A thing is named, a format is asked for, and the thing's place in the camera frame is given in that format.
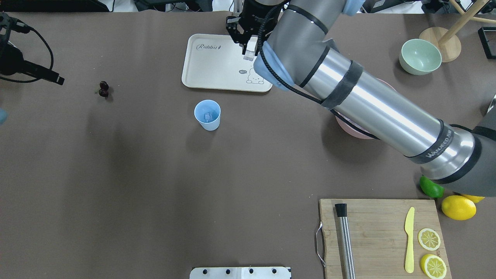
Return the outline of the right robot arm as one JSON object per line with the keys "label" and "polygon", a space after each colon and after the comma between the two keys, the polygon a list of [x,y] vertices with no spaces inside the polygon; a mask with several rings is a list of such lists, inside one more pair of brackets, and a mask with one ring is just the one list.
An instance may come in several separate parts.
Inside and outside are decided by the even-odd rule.
{"label": "right robot arm", "polygon": [[245,0],[239,24],[256,33],[255,72],[339,112],[454,192],[495,196],[495,109],[471,131],[453,128],[364,71],[324,40],[361,0]]}

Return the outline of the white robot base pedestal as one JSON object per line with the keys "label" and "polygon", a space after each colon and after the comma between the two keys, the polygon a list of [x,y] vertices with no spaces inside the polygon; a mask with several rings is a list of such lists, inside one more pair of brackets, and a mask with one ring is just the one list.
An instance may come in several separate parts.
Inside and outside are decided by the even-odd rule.
{"label": "white robot base pedestal", "polygon": [[291,279],[287,267],[202,267],[193,268],[190,279]]}

